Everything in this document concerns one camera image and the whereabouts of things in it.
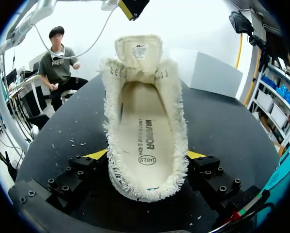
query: white box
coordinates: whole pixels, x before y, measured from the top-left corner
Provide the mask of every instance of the white box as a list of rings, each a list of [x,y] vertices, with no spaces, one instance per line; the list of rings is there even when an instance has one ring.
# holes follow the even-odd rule
[[[282,110],[276,104],[273,105],[271,116],[280,128],[284,126],[284,124],[286,123],[288,119],[287,116],[282,112]]]
[[[258,90],[257,102],[263,107],[268,113],[270,113],[273,106],[273,99],[263,93],[261,90]]]
[[[243,73],[234,67],[196,50],[170,49],[170,58],[188,87],[235,98]]]

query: ceiling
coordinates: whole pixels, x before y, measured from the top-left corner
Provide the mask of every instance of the ceiling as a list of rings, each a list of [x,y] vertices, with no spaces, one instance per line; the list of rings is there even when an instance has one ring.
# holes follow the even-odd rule
[[[229,0],[229,1],[241,9],[252,9],[256,13],[257,12],[262,13],[264,17],[261,18],[261,21],[263,24],[265,24],[264,27],[266,31],[280,35],[280,27],[278,23],[276,22],[274,17],[259,3],[258,0]]]

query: gray t-shirt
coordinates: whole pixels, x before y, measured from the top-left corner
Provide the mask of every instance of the gray t-shirt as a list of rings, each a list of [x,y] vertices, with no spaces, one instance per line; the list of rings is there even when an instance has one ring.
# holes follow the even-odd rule
[[[70,57],[74,56],[74,52],[69,47],[64,47],[62,45],[61,51],[57,53],[60,56]],[[77,58],[72,59],[60,59],[58,57],[52,56],[50,52],[46,52],[39,63],[38,74],[47,76],[50,83],[63,83],[69,77],[71,77],[71,72],[69,71],[69,66],[74,65],[78,61]]]

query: man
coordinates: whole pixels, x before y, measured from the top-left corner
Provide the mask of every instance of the man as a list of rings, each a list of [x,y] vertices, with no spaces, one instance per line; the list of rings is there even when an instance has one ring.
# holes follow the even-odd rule
[[[49,39],[52,43],[51,51],[59,56],[74,56],[71,48],[61,44],[64,35],[64,28],[61,26],[53,28],[49,33]],[[81,78],[71,77],[69,66],[74,69],[80,68],[77,58],[60,59],[50,52],[46,52],[39,63],[38,74],[41,80],[50,89],[51,105],[57,111],[61,105],[61,94],[67,90],[79,90],[88,81]]]

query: shoe tongue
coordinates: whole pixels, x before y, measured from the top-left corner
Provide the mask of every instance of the shoe tongue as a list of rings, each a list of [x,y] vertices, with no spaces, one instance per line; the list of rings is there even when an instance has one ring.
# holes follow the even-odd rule
[[[115,41],[115,49],[128,71],[128,81],[154,83],[162,54],[162,42],[158,36],[121,37]]]

